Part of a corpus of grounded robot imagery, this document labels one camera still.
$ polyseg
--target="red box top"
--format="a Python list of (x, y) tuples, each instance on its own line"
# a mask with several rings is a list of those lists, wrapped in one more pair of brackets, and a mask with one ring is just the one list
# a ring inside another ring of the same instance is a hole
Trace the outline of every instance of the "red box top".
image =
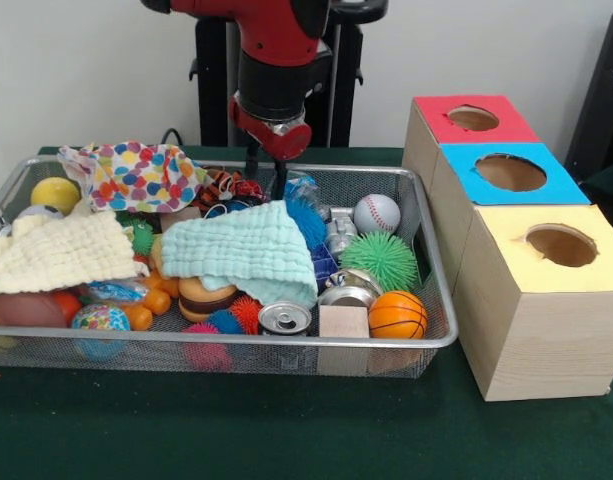
[(415, 103), (439, 144), (540, 142), (503, 95), (415, 97)]

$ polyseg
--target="red paper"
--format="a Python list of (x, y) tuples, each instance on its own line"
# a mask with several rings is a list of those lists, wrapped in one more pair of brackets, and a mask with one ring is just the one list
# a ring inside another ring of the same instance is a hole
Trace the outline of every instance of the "red paper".
[[(439, 144), (540, 142), (528, 122), (503, 95), (416, 97), (415, 103)], [(463, 106), (481, 108), (492, 113), (499, 120), (499, 125), (485, 131), (460, 127), (448, 115)]]

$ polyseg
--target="yellow box top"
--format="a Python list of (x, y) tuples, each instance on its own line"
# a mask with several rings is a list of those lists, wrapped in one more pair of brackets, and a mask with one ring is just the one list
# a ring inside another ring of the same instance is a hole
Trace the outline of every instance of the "yellow box top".
[(522, 292), (613, 291), (613, 227), (597, 206), (476, 210)]

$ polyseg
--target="orange basketball ball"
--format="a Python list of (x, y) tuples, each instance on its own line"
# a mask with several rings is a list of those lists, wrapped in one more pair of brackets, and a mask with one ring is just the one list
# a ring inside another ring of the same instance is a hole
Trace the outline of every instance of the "orange basketball ball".
[(370, 336), (374, 338), (423, 338), (428, 314), (419, 298), (408, 292), (388, 292), (368, 312)]

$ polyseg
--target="soda can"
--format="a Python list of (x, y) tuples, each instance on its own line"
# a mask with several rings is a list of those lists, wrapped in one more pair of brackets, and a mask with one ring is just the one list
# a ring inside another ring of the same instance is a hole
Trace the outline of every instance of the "soda can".
[(306, 336), (312, 321), (308, 310), (290, 302), (272, 303), (259, 312), (262, 335)]
[[(259, 312), (259, 332), (270, 336), (307, 336), (312, 317), (308, 310), (289, 302), (267, 305)], [(273, 371), (314, 374), (317, 351), (298, 345), (265, 345), (264, 359)]]

